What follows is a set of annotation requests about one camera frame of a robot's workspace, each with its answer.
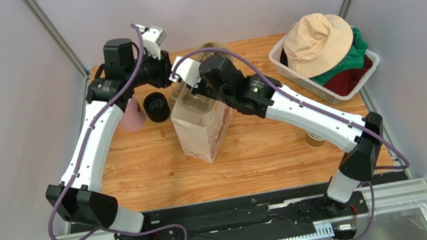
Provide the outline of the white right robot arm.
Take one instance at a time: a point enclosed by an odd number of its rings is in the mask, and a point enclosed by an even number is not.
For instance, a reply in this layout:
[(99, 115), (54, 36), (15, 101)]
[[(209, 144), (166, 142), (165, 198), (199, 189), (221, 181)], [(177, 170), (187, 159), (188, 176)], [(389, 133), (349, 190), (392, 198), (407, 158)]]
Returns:
[(354, 189), (372, 179), (382, 146), (380, 114), (342, 113), (298, 96), (275, 79), (257, 73), (244, 76), (230, 59), (216, 53), (201, 63), (178, 59), (174, 67), (195, 95), (223, 102), (244, 115), (291, 124), (342, 150), (344, 157), (326, 192), (331, 203), (348, 203)]

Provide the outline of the grey pulp cup carrier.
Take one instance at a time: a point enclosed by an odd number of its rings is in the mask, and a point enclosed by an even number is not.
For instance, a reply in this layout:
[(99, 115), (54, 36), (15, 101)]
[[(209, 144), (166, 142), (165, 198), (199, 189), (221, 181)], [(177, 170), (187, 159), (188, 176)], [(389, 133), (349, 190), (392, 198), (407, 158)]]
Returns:
[(215, 100), (206, 98), (203, 96), (192, 95), (186, 92), (181, 100), (180, 104), (186, 110), (191, 111), (195, 114), (206, 114), (209, 113), (215, 105)]

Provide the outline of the white paper takeout bag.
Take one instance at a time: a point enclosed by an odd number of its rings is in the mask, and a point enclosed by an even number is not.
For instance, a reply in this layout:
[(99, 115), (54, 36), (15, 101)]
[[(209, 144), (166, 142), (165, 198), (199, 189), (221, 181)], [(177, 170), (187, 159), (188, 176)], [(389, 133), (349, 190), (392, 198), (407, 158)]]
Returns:
[(233, 118), (233, 109), (215, 100), (209, 113), (195, 114), (181, 106), (182, 96), (190, 90), (183, 87), (171, 113), (184, 154), (208, 163), (214, 163)]

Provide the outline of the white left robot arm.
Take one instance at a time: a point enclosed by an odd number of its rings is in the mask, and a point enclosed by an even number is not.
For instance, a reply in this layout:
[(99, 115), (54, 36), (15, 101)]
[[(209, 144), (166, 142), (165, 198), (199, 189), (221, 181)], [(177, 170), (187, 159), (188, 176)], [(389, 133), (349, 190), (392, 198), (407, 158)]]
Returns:
[(160, 46), (163, 29), (145, 27), (138, 43), (126, 38), (109, 40), (103, 47), (104, 63), (90, 82), (85, 105), (85, 121), (73, 158), (61, 181), (50, 184), (46, 199), (70, 224), (94, 229), (137, 233), (145, 223), (141, 212), (126, 209), (117, 199), (103, 194), (105, 162), (116, 131), (135, 89), (143, 85), (166, 88), (171, 82), (168, 52)]

